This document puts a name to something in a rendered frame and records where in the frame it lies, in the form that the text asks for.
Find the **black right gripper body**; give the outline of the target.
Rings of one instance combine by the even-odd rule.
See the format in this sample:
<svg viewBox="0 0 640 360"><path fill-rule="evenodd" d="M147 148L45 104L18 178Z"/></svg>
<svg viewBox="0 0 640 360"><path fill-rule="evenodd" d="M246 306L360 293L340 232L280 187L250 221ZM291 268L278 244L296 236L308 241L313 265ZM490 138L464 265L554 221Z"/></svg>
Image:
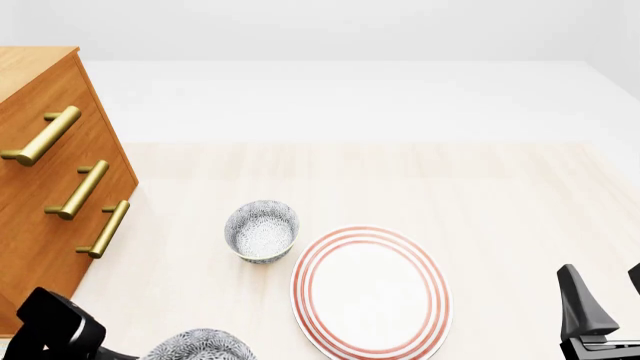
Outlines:
<svg viewBox="0 0 640 360"><path fill-rule="evenodd" d="M560 344L565 360L640 360L640 341L583 342L569 338Z"/></svg>

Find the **black plate on stalk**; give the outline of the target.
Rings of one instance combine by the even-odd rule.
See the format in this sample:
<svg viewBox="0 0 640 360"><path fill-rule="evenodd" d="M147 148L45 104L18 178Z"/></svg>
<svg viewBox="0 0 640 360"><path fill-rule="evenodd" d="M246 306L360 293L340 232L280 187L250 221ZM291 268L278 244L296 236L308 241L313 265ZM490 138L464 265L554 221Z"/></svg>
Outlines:
<svg viewBox="0 0 640 360"><path fill-rule="evenodd" d="M71 300L35 287L18 308L22 326L2 360L93 360L106 328Z"/></svg>

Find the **wooden cabinet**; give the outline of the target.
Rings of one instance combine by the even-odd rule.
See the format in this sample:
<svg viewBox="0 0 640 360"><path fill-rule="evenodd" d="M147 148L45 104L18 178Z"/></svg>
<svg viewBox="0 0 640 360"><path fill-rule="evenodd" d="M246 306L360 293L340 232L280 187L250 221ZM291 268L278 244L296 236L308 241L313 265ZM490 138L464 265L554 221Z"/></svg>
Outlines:
<svg viewBox="0 0 640 360"><path fill-rule="evenodd" d="M0 47L0 336L36 287L72 296L138 179L77 47Z"/></svg>

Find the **wooden cabinet drawer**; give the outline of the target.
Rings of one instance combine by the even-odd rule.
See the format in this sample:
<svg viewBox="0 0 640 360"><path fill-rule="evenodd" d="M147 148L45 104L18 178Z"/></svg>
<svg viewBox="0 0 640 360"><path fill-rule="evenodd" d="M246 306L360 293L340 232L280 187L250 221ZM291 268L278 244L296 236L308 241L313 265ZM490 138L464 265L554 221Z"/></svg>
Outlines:
<svg viewBox="0 0 640 360"><path fill-rule="evenodd" d="M78 167L107 161L109 169L75 217L44 212L62 206L86 178ZM106 224L104 206L126 200L137 180L103 116L85 115L33 167L0 160L0 334L20 326L17 308L35 287L71 296L92 260L90 245Z"/></svg>
<svg viewBox="0 0 640 360"><path fill-rule="evenodd" d="M23 149L50 122L44 113L60 113L66 107L81 110L81 117L34 164L24 167L0 158L0 227L6 227L8 210L23 199L21 192L36 188L48 170L63 161L98 155L117 155L113 140L91 89L70 53L26 83L0 95L0 151Z"/></svg>
<svg viewBox="0 0 640 360"><path fill-rule="evenodd" d="M97 161L109 163L95 190L71 221L44 213L46 206L62 206L86 174L77 173L81 166ZM106 224L109 213L103 206L115 206L131 197L138 181L127 158L120 155L98 155L79 161L63 161L48 170L36 188L21 192L22 201L8 210L9 221L0 240L9 242L5 260L0 260L0 295L10 302L5 305L2 332L15 332L20 321L16 311L35 287L43 287L62 296L72 296L94 260L77 254L78 246L92 245Z"/></svg>

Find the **white plate with red rings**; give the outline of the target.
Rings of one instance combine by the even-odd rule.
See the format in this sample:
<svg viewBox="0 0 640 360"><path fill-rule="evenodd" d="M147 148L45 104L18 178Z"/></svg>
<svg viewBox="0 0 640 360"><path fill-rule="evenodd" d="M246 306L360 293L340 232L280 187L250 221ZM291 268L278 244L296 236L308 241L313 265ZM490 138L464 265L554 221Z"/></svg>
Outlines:
<svg viewBox="0 0 640 360"><path fill-rule="evenodd" d="M330 360L432 360L453 323L433 257L407 236L348 225L311 242L290 280L292 312Z"/></svg>

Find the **patterned black-white bowl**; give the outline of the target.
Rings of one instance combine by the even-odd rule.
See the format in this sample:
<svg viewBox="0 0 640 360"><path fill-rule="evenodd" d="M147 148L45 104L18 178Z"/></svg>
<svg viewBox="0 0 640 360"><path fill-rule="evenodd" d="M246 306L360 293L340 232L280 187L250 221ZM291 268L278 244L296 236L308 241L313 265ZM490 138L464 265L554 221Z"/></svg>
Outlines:
<svg viewBox="0 0 640 360"><path fill-rule="evenodd" d="M298 215L286 203L257 200L236 209L224 227L225 242L242 260L268 264L293 248L300 228Z"/></svg>
<svg viewBox="0 0 640 360"><path fill-rule="evenodd" d="M192 329L163 341L139 360L257 360L247 344L217 329Z"/></svg>

